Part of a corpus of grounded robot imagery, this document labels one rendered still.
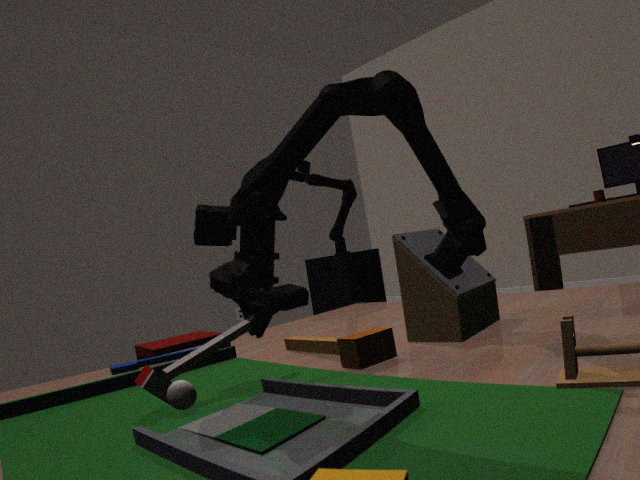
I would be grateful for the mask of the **red putter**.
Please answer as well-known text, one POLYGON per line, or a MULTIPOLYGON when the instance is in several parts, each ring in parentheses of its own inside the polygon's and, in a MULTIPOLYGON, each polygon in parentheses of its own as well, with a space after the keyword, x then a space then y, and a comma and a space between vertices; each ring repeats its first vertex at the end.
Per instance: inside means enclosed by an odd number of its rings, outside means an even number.
POLYGON ((168 387, 172 384, 172 382, 170 381, 171 379, 173 380, 176 376, 181 375, 181 373, 183 373, 184 371, 186 372, 186 370, 201 362, 202 360, 207 358, 207 356, 212 355, 213 353, 215 353, 215 351, 220 350, 226 344, 231 343, 232 341, 237 339, 237 337, 245 334, 253 327, 255 327, 254 314, 248 316, 237 325, 220 334, 220 336, 216 336, 208 343, 201 345, 201 347, 199 347, 198 349, 192 351, 188 355, 182 357, 180 360, 177 360, 175 361, 175 363, 170 364, 168 367, 164 368, 162 370, 164 376, 145 365, 134 382, 138 384, 142 389, 154 394, 156 397, 160 398, 170 405, 167 399, 167 390, 168 387))

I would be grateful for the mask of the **blue long thin bar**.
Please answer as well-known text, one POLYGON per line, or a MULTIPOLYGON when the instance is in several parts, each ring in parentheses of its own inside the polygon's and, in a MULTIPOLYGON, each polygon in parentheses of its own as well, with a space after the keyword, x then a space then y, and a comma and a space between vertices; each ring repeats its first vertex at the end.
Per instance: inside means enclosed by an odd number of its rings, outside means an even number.
POLYGON ((151 357, 149 359, 145 358, 145 359, 142 359, 142 360, 139 360, 139 361, 135 360, 135 361, 132 361, 130 363, 126 362, 126 363, 117 364, 117 365, 114 365, 114 366, 111 365, 110 366, 110 371, 111 371, 111 373, 113 375, 115 375, 115 374, 118 375, 118 374, 123 373, 123 372, 126 373, 126 372, 129 372, 129 371, 138 370, 139 368, 144 367, 145 365, 146 366, 150 366, 150 365, 153 365, 153 364, 159 364, 159 363, 162 363, 162 362, 168 362, 168 361, 172 361, 172 360, 175 360, 175 359, 181 359, 185 355, 188 355, 189 353, 191 353, 192 351, 194 351, 194 350, 196 350, 198 348, 194 348, 194 349, 191 348, 191 349, 188 349, 188 350, 185 350, 185 351, 181 351, 181 352, 177 351, 177 352, 174 352, 174 353, 171 353, 171 354, 165 354, 165 355, 161 355, 161 356, 158 356, 158 357, 154 356, 154 357, 151 357))

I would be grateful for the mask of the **green mat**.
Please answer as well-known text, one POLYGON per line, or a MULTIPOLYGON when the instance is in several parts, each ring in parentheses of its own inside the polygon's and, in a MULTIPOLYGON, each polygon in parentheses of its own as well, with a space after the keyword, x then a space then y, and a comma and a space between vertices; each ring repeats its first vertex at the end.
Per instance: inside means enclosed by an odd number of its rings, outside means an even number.
MULTIPOLYGON (((420 407, 345 470, 408 480, 587 480, 623 388, 400 378, 232 358, 183 372, 197 391, 176 409, 139 385, 0 420, 3 480, 209 480, 135 444, 244 400, 261 379, 418 389, 420 407)), ((264 393, 268 398, 269 393, 264 393)))

